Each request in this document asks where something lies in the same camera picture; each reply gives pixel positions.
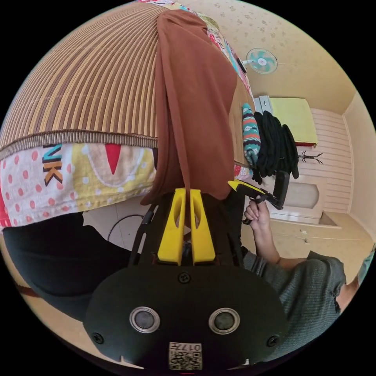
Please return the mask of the person's right hand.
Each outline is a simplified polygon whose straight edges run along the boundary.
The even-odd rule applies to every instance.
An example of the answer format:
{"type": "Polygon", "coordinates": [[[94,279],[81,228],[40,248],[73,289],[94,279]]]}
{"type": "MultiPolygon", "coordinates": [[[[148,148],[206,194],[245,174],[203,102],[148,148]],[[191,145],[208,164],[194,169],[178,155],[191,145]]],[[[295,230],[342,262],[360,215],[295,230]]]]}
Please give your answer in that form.
{"type": "Polygon", "coordinates": [[[245,218],[250,220],[253,232],[266,233],[270,230],[270,214],[265,201],[261,203],[249,201],[244,214],[245,218]]]}

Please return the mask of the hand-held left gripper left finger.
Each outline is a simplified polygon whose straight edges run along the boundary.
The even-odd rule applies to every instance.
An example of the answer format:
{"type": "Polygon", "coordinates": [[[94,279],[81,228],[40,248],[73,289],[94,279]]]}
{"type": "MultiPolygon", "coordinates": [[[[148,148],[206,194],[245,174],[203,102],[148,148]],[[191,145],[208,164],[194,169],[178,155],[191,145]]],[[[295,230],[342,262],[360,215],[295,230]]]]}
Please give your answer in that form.
{"type": "Polygon", "coordinates": [[[166,225],[159,245],[157,257],[162,263],[180,266],[185,228],[186,189],[178,188],[172,198],[166,225]]]}

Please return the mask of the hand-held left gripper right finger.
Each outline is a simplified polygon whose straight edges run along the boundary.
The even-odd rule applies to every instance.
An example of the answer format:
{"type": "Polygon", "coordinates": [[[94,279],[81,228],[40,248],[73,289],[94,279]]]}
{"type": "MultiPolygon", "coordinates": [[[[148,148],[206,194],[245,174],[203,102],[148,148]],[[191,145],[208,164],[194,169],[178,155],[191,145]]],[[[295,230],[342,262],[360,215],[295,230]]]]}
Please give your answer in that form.
{"type": "Polygon", "coordinates": [[[193,264],[212,263],[216,258],[201,192],[190,190],[190,221],[193,264]]]}

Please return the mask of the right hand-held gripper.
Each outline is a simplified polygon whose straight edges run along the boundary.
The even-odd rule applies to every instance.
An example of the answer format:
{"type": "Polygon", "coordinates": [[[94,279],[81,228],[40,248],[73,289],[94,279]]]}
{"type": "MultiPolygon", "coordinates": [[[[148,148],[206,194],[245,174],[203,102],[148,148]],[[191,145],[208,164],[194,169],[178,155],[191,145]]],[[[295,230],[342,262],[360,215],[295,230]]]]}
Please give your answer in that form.
{"type": "MultiPolygon", "coordinates": [[[[255,187],[254,185],[248,184],[244,181],[240,180],[233,180],[228,181],[228,185],[236,192],[243,194],[249,198],[249,201],[255,201],[256,203],[261,203],[263,201],[269,204],[278,211],[283,210],[283,197],[277,196],[273,193],[268,191],[262,190],[260,188],[255,187]]],[[[250,225],[250,220],[244,219],[242,220],[244,225],[250,225]]]]}

